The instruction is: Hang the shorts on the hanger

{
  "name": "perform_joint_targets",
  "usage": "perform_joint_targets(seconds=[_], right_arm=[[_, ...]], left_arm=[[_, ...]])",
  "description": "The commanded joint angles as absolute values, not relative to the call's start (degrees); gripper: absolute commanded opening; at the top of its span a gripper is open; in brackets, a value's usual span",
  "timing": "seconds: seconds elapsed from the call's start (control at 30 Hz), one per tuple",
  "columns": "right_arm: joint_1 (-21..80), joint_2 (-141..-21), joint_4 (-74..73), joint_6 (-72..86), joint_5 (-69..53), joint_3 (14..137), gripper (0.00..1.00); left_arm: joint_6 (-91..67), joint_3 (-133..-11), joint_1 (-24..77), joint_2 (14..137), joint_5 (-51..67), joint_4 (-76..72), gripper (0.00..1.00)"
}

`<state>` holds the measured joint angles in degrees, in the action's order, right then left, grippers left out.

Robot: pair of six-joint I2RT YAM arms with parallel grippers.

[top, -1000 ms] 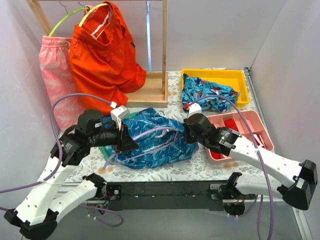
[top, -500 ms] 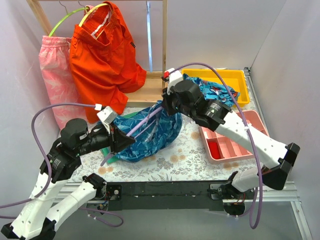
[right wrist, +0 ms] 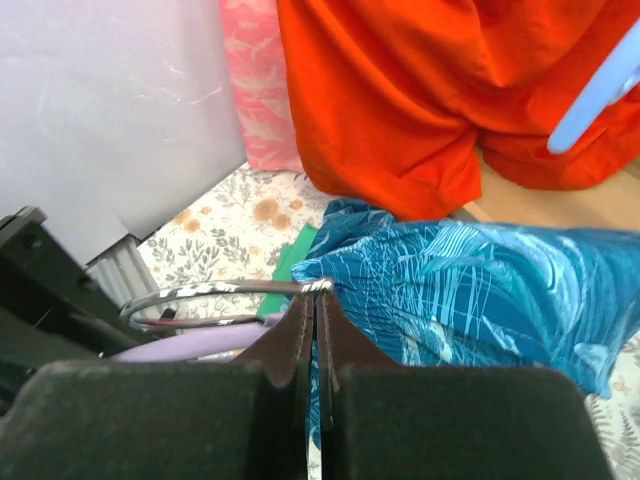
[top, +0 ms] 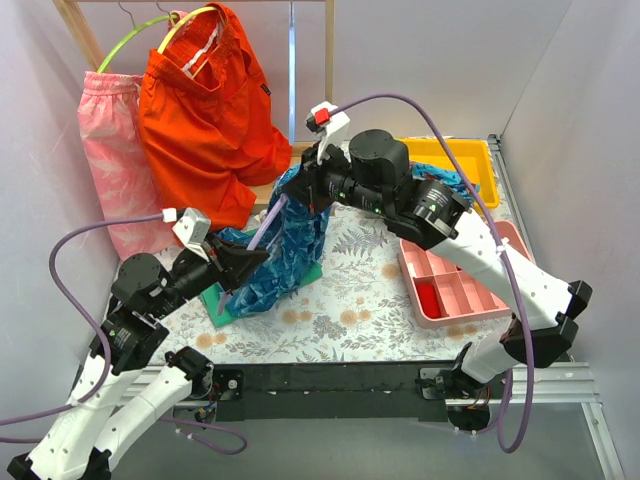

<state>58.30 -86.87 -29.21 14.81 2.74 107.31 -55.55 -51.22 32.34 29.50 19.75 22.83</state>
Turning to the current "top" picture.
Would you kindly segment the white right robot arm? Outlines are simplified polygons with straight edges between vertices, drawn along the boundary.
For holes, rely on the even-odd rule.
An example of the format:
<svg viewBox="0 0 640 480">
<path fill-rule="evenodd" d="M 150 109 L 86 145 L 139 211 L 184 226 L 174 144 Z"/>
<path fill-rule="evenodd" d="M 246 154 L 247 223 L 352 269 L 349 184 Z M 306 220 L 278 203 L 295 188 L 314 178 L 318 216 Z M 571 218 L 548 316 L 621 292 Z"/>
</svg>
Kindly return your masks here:
<svg viewBox="0 0 640 480">
<path fill-rule="evenodd" d="M 572 346 L 591 287 L 559 280 L 494 239 L 464 197 L 413 174 L 408 147 L 388 132 L 362 132 L 347 151 L 314 144 L 284 191 L 313 213 L 339 202 L 381 216 L 391 233 L 461 268 L 511 309 L 505 332 L 468 344 L 456 357 L 450 385 L 460 395 L 479 395 L 518 364 L 547 368 Z"/>
</svg>

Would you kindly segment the dark blue shark shorts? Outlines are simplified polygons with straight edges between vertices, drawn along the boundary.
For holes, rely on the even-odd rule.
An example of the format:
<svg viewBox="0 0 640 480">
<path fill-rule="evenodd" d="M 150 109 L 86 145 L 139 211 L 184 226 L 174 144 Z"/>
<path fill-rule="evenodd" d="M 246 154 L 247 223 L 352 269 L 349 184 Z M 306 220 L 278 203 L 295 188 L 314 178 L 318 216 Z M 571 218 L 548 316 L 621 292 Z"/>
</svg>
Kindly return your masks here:
<svg viewBox="0 0 640 480">
<path fill-rule="evenodd" d="M 269 257 L 227 301 L 230 315 L 247 317 L 266 312 L 301 286 L 309 270 L 321 260 L 330 212 L 327 208 L 313 214 L 297 200 L 287 199 L 258 243 Z"/>
</svg>

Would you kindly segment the lilac hanger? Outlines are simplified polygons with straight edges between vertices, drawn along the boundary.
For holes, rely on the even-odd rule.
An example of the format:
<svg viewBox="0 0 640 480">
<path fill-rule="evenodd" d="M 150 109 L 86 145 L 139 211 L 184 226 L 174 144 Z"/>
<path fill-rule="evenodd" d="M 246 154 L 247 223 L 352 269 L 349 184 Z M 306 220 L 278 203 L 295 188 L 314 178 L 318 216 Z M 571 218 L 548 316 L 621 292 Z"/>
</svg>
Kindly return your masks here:
<svg viewBox="0 0 640 480">
<path fill-rule="evenodd" d="M 261 223 L 260 227 L 256 231 L 256 233 L 251 238 L 250 242 L 247 245 L 247 251 L 253 251 L 258 246 L 260 240 L 264 236 L 265 232 L 272 224 L 274 219 L 277 217 L 279 212 L 285 206 L 287 202 L 287 195 L 281 194 L 275 205 L 268 211 L 264 221 Z M 217 307 L 217 315 L 220 316 L 223 314 L 224 309 L 226 307 L 227 302 L 231 299 L 232 294 L 230 292 L 224 292 L 220 295 L 220 299 Z"/>
</svg>

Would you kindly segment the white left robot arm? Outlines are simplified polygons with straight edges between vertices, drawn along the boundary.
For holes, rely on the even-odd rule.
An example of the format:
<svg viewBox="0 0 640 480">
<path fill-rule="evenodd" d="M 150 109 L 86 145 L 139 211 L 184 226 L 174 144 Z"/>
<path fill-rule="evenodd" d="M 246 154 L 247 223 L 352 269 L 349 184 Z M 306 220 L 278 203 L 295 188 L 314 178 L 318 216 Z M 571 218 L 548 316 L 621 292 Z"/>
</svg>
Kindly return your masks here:
<svg viewBox="0 0 640 480">
<path fill-rule="evenodd" d="M 177 402 L 212 390 L 214 366 L 184 347 L 165 356 L 160 373 L 124 407 L 118 405 L 169 334 L 162 321 L 206 289 L 233 291 L 266 261 L 264 248 L 210 234 L 183 250 L 170 270 L 152 254 L 125 260 L 111 287 L 108 314 L 64 411 L 28 453 L 7 467 L 14 479 L 108 479 L 122 455 Z"/>
</svg>

